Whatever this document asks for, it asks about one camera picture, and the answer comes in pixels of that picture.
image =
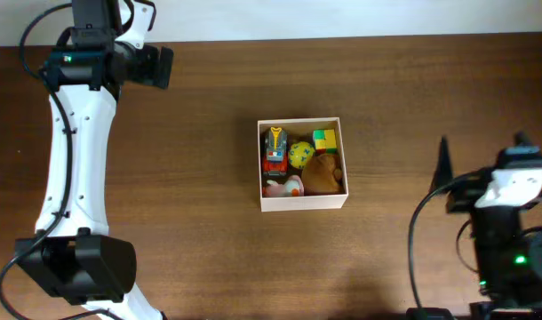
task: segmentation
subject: green led indicator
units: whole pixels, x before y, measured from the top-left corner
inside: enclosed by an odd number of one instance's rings
[[[516,256],[516,259],[514,259],[515,264],[525,264],[526,261],[527,261],[526,257],[524,257],[522,255]]]

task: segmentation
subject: brown stuffed toy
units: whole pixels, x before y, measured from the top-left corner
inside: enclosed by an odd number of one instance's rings
[[[334,195],[344,191],[338,155],[323,154],[308,160],[302,174],[305,195]]]

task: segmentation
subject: wooden table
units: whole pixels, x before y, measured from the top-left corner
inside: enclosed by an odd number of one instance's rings
[[[173,319],[387,318],[414,305],[410,215],[442,134],[456,173],[493,164],[525,130],[542,147],[542,34],[169,44],[168,91],[127,84],[108,145],[111,236]],[[29,48],[39,64],[47,48]],[[51,116],[42,85],[0,48],[0,267],[31,236]],[[350,197],[341,210],[261,213],[256,121],[339,116]],[[454,251],[465,215],[433,201],[418,221],[427,306],[468,312],[476,277]],[[523,217],[542,224],[542,205]],[[470,242],[463,253],[474,263]],[[5,290],[34,318],[80,311],[14,269]],[[0,318],[10,318],[0,307]]]

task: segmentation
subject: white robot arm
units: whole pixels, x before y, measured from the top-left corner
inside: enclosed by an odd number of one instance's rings
[[[35,232],[51,232],[36,247],[36,238],[17,240],[17,256],[31,253],[16,263],[52,297],[72,305],[105,309],[124,320],[162,320],[164,314],[150,306],[134,283],[132,245],[108,237],[104,191],[109,129],[123,82],[166,88],[173,54],[166,48],[159,54],[144,44],[156,15],[149,1],[72,0],[72,8],[75,26],[68,32],[73,46],[58,45],[41,74],[55,95],[50,98],[48,184]],[[70,191],[64,196],[67,184]],[[63,203],[64,214],[54,228]]]

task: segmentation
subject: box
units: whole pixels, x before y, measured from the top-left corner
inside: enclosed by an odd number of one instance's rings
[[[340,155],[342,169],[342,186],[344,193],[330,196],[294,196],[294,197],[263,197],[261,175],[261,135],[271,127],[282,127],[289,134],[298,136],[311,135],[314,130],[334,129],[336,143]],[[344,147],[342,145],[342,131],[340,119],[337,117],[311,118],[311,119],[287,119],[287,120],[262,120],[257,122],[258,129],[258,159],[259,159],[259,200],[262,212],[290,211],[290,210],[313,210],[313,209],[339,209],[348,198],[348,182]]]

